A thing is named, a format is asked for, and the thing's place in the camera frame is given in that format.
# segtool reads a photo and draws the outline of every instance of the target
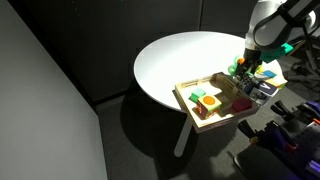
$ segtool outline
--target green object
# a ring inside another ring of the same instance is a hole
[[[292,50],[293,50],[293,47],[285,43],[280,48],[275,49],[273,51],[262,52],[260,55],[260,60],[262,60],[265,63],[269,63],[281,56],[286,55],[288,52]]]
[[[191,93],[191,96],[190,96],[190,100],[197,103],[198,102],[198,99],[199,97],[202,97],[206,94],[206,92],[200,88],[194,90],[192,93]]]

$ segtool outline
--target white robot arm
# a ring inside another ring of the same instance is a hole
[[[245,61],[238,64],[235,75],[241,80],[248,69],[254,72],[262,63],[261,52],[278,49],[315,28],[313,10],[319,5],[320,0],[258,0],[246,34]]]

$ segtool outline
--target white round table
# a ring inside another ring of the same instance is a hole
[[[152,42],[137,56],[134,75],[143,91],[158,103],[184,112],[174,93],[175,84],[202,78],[217,72],[229,74],[234,58],[242,56],[243,38],[217,32],[186,32],[170,35]],[[281,72],[275,60],[269,70]],[[186,120],[176,149],[181,156],[192,127]]]

